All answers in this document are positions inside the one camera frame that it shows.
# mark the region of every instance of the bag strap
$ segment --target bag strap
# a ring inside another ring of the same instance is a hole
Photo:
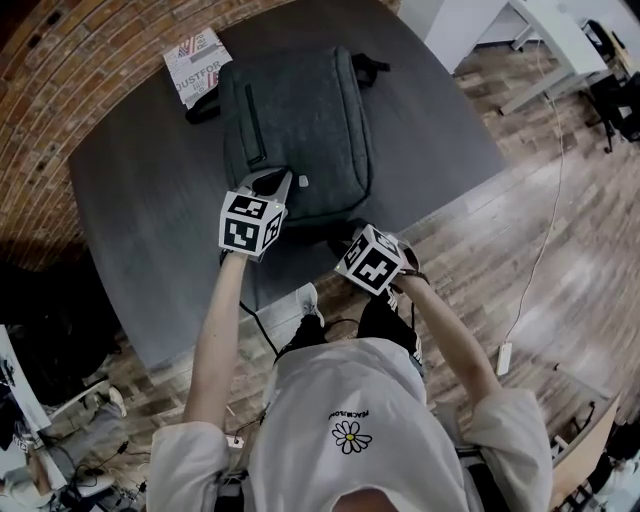
[[[214,87],[202,98],[196,101],[195,105],[187,110],[185,119],[191,124],[200,124],[220,115],[220,89]]]
[[[361,88],[372,87],[378,79],[378,71],[389,72],[391,66],[387,62],[380,62],[369,58],[364,53],[359,53],[351,57],[351,64],[356,71],[358,85]]]

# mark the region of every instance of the desk leg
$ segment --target desk leg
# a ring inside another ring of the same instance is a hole
[[[533,29],[533,27],[531,25],[527,25],[527,27],[522,32],[520,32],[520,35],[515,38],[515,40],[511,44],[511,48],[513,48],[514,50],[519,50],[520,48],[522,48],[524,43],[528,41],[528,39],[533,35],[534,32],[535,30]]]
[[[500,108],[500,112],[503,115],[509,115],[518,107],[521,107],[528,101],[531,101],[538,94],[542,94],[548,89],[551,89],[554,85],[556,85],[561,80],[564,80],[569,75],[569,71],[563,67],[559,67],[555,71],[549,73],[538,83],[524,91],[522,94],[513,98],[509,103],[507,103],[504,107]]]

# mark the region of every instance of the dark gray table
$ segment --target dark gray table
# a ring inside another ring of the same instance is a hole
[[[401,231],[503,169],[453,79],[377,0],[296,0],[220,34],[235,58],[344,45],[391,63],[363,92],[377,157],[358,212]],[[191,126],[161,70],[127,96],[70,159],[80,218],[104,287],[148,367],[191,347],[218,273],[228,189],[222,123]],[[264,307],[335,264],[326,244],[277,243],[252,265],[243,297]]]

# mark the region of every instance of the black office chair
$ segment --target black office chair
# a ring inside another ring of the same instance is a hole
[[[616,49],[609,38],[609,34],[602,28],[600,23],[589,20],[582,27],[582,30],[605,62],[609,62],[615,58]]]
[[[605,153],[613,151],[612,139],[616,130],[629,142],[640,140],[640,73],[635,73],[622,84],[610,75],[590,87],[591,94],[581,92],[580,96],[589,100],[598,113],[599,119],[587,122],[592,128],[600,123],[604,125],[609,147]],[[631,109],[631,114],[623,117],[620,108]]]

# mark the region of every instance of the wooden floor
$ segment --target wooden floor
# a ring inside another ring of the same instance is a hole
[[[544,70],[553,69],[541,48]],[[561,166],[557,121],[542,99],[508,117],[497,107],[539,79],[535,47],[524,53],[508,47],[476,50],[456,80],[483,117],[510,166],[408,230],[426,273],[495,359],[513,325],[552,216]],[[622,393],[618,419],[639,412],[640,394],[640,152],[616,141],[603,152],[601,128],[588,129],[592,115],[577,95],[557,101],[564,141],[564,164],[557,218],[548,245],[524,299],[510,340],[511,372],[505,386],[536,392],[550,433],[590,400],[584,390],[551,367],[563,363],[599,386]],[[320,308],[329,321],[359,318],[366,297],[332,275],[316,283]],[[409,303],[401,301],[408,318]],[[277,343],[286,343],[299,320],[291,298],[261,313]],[[336,326],[332,338],[353,335],[352,325]],[[463,401],[422,322],[429,405]],[[253,321],[241,327],[240,360],[229,405],[228,431],[254,419],[273,354]],[[191,354],[147,374],[125,343],[122,356],[104,370],[121,388],[131,414],[127,434],[146,451],[154,430],[179,421],[191,375]],[[462,409],[463,420],[468,411]],[[121,439],[96,454],[111,455]],[[110,463],[140,483],[144,457],[122,456]]]

